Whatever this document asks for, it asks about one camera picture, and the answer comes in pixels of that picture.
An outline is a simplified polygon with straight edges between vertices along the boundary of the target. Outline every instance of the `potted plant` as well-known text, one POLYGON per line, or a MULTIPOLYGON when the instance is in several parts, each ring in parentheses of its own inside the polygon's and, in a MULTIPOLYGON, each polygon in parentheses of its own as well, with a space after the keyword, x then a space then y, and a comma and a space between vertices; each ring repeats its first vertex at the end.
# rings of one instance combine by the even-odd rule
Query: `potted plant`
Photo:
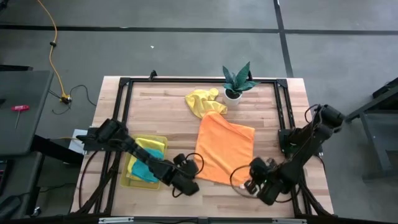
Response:
POLYGON ((247 81, 248 75, 250 71, 250 62, 248 62, 239 72, 237 75, 232 72, 228 71, 226 67, 223 66, 223 73, 225 76, 225 83, 224 83, 224 95, 223 98, 225 104, 227 106, 234 106, 237 105, 242 98, 243 91, 250 90, 258 82, 254 81, 247 81))

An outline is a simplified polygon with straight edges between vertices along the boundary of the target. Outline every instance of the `yellow tray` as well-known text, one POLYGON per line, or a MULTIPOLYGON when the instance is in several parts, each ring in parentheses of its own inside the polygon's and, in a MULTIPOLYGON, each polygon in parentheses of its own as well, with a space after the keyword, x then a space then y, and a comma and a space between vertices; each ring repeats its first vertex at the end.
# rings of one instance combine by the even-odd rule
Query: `yellow tray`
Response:
MULTIPOLYGON (((147 135, 147 134, 133 134, 132 135, 133 139, 136 138, 143 138, 143 139, 148 139, 148 140, 153 140, 153 141, 158 141, 164 144, 164 158, 166 158, 166 152, 167 152, 167 138, 163 136, 152 136, 152 135, 147 135)), ((159 190, 160 188, 160 181, 157 183, 149 183, 145 182, 143 180, 137 180, 137 179, 132 179, 133 176, 129 174, 127 171, 129 162, 130 162, 131 154, 126 153, 126 158, 124 160, 124 167, 122 170, 122 174, 120 177, 120 185, 122 187, 130 187, 130 188, 140 188, 140 189, 149 189, 149 190, 159 190)))

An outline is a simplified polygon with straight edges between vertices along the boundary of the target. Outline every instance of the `aluminum frame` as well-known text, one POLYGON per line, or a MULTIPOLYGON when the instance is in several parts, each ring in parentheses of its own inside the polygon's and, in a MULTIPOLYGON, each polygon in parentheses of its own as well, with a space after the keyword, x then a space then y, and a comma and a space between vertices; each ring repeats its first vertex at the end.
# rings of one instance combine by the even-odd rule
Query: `aluminum frame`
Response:
MULTIPOLYGON (((283 89, 284 93, 284 98, 286 102, 286 108, 287 108, 287 116, 289 118, 289 125, 290 128, 295 127, 295 122, 294 122, 294 116, 293 116, 293 110, 292 110, 292 105, 290 102, 290 95, 289 95, 289 88, 287 85, 287 79, 286 78, 253 78, 251 75, 251 72, 249 72, 248 75, 248 80, 252 80, 255 82, 259 83, 266 83, 270 84, 274 87, 274 93, 275 93, 275 100, 276 100, 276 105, 277 105, 277 112, 279 114, 279 125, 281 129, 285 129, 285 120, 284 120, 284 112, 282 108, 282 101, 280 98, 280 88, 283 89)), ((127 93, 126 93, 126 100, 123 108, 123 116, 122 116, 122 122, 127 123, 127 116, 129 113, 129 106, 131 102, 131 96, 132 96, 132 87, 134 83, 224 83, 225 78, 223 77, 158 77, 156 74, 156 71, 152 71, 149 77, 121 77, 119 79, 119 86, 118 86, 118 93, 116 96, 116 101, 115 101, 115 106, 114 106, 114 111, 113 111, 113 118, 117 119, 120 106, 121 106, 121 98, 123 94, 123 89, 125 86, 127 86, 127 93)), ((105 177, 108 167, 109 167, 109 158, 111 157, 111 154, 113 152, 107 152, 106 156, 104 158, 103 162, 103 168, 101 171, 101 180, 105 177)), ((121 152, 115 152, 115 158, 113 161, 112 166, 114 166, 114 163, 117 163, 119 165, 120 163, 120 158, 121 158, 121 152)), ((114 200, 114 191, 116 188, 116 179, 117 179, 117 173, 114 174, 111 178, 111 185, 109 188, 109 194, 108 194, 108 199, 107 199, 107 204, 104 209, 105 214, 110 215, 112 211, 112 206, 113 206, 113 200, 114 200)), ((103 192, 100 193, 99 199, 96 202, 96 207, 94 212, 95 213, 100 213, 101 210, 101 203, 102 203, 102 197, 103 197, 103 192)), ((291 197, 292 197, 292 204, 294 208, 294 216, 296 217, 297 215, 302 214, 299 208, 299 202, 297 200, 296 192, 291 191, 291 197)), ((304 198, 304 206, 305 206, 305 211, 307 214, 311 214, 310 211, 310 204, 308 200, 304 198)), ((159 220, 164 220, 165 217, 151 217, 150 219, 159 219, 159 220)))

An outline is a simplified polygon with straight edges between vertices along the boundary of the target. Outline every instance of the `white pot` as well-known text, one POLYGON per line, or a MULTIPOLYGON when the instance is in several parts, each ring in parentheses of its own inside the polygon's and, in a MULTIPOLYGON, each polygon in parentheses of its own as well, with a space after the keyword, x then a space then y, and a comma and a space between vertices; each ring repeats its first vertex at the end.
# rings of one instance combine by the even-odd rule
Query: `white pot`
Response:
POLYGON ((224 101, 224 103, 225 103, 227 106, 236 106, 236 105, 238 105, 238 103, 241 101, 242 95, 243 95, 243 94, 241 94, 241 95, 240 95, 238 98, 236 98, 236 99, 231 99, 231 98, 229 98, 229 97, 227 96, 227 94, 226 94, 226 89, 224 89, 223 101, 224 101))

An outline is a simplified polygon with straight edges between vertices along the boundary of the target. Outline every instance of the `yellow cloth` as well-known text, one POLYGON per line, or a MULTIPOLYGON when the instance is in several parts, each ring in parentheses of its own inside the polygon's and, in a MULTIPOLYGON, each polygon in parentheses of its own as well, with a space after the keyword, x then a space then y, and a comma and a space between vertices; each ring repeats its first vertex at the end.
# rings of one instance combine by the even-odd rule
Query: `yellow cloth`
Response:
MULTIPOLYGON (((205 166, 197 177, 229 185, 229 176, 236 168, 253 160, 254 128, 231 124, 215 111, 203 117, 195 152, 203 156, 205 166)), ((195 155, 195 162, 202 161, 195 155)), ((249 178, 249 168, 233 175, 233 185, 243 184, 249 178)))
POLYGON ((191 108, 192 113, 199 118, 202 118, 210 110, 216 111, 219 114, 226 114, 227 107, 214 101, 217 96, 218 90, 216 88, 212 88, 210 91, 194 90, 185 96, 185 101, 191 108))
MULTIPOLYGON (((160 152, 164 153, 165 145, 161 142, 143 139, 143 138, 136 138, 135 141, 136 141, 137 145, 139 145, 141 147, 159 150, 160 152)), ((133 155, 131 155, 129 165, 127 166, 127 171, 129 172, 131 179, 141 180, 141 178, 136 177, 135 175, 131 175, 132 166, 134 165, 134 163, 136 163, 136 161, 137 161, 137 158, 135 158, 133 155)))

